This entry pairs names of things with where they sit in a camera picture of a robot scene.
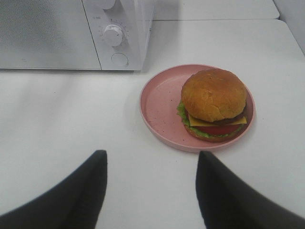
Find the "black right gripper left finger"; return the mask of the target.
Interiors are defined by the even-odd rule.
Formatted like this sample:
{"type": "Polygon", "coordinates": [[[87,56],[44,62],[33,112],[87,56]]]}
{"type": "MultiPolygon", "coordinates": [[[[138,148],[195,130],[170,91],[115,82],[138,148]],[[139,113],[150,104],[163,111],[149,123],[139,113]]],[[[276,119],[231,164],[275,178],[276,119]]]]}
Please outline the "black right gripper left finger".
{"type": "Polygon", "coordinates": [[[95,151],[74,172],[34,200],[0,217],[2,229],[93,229],[107,187],[105,150],[95,151]]]}

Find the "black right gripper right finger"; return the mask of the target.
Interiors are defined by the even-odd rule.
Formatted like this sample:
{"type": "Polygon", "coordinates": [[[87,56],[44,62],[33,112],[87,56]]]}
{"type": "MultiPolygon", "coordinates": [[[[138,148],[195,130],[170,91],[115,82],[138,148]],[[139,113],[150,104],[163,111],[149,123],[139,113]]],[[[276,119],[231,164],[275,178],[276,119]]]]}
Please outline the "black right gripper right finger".
{"type": "Polygon", "coordinates": [[[211,152],[198,157],[195,189],[208,229],[303,229],[304,218],[243,182],[211,152]]]}

